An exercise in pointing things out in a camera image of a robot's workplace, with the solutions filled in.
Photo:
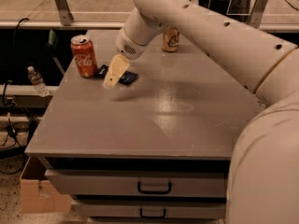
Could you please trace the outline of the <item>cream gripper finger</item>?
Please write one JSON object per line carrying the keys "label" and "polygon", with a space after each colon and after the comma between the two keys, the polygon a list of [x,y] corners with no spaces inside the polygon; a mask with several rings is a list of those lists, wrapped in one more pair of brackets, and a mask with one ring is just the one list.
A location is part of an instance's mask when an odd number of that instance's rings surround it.
{"label": "cream gripper finger", "polygon": [[120,78],[130,66],[129,60],[122,54],[115,55],[110,62],[107,73],[105,75],[103,87],[110,90],[115,87]]}

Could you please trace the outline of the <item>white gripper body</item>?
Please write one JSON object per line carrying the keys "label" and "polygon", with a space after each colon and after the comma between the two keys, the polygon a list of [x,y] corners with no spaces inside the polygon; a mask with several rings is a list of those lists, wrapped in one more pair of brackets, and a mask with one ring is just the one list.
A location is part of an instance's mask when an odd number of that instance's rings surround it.
{"label": "white gripper body", "polygon": [[129,60],[139,58],[148,45],[149,37],[138,29],[123,27],[116,38],[117,51]]}

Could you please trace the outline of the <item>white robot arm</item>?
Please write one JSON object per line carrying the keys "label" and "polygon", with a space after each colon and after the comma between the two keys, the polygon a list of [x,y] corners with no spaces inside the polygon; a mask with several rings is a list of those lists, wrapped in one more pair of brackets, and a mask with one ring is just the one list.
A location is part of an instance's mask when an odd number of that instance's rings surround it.
{"label": "white robot arm", "polygon": [[226,224],[299,223],[299,48],[190,0],[134,0],[104,86],[115,86],[150,41],[173,25],[266,108],[231,158]]}

